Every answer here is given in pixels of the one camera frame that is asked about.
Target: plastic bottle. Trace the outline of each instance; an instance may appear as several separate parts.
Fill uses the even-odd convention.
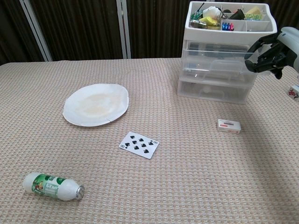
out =
[[[29,193],[59,198],[64,201],[81,199],[84,195],[83,185],[79,186],[72,179],[54,177],[42,173],[28,174],[23,182],[24,189]]]

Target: green label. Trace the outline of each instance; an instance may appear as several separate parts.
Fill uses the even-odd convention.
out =
[[[41,195],[57,197],[58,189],[64,180],[64,178],[40,174],[32,183],[32,191]]]

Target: white box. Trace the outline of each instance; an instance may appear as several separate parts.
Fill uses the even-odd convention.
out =
[[[241,131],[241,124],[239,121],[218,119],[217,131],[238,134]]]
[[[299,102],[299,85],[293,85],[288,91],[288,96]]]

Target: dark curtain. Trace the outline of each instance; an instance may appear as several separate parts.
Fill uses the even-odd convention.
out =
[[[282,27],[299,29],[299,2],[298,0],[217,0],[223,2],[266,3],[276,20],[278,30]]]
[[[31,0],[54,61],[122,58],[115,0]]]
[[[18,0],[0,1],[0,65],[43,61]]]
[[[190,0],[127,0],[132,58],[181,57]]]

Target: paper plate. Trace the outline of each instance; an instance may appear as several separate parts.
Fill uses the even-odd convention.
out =
[[[94,84],[74,92],[64,104],[64,118],[78,126],[107,124],[126,112],[128,91],[118,84]]]

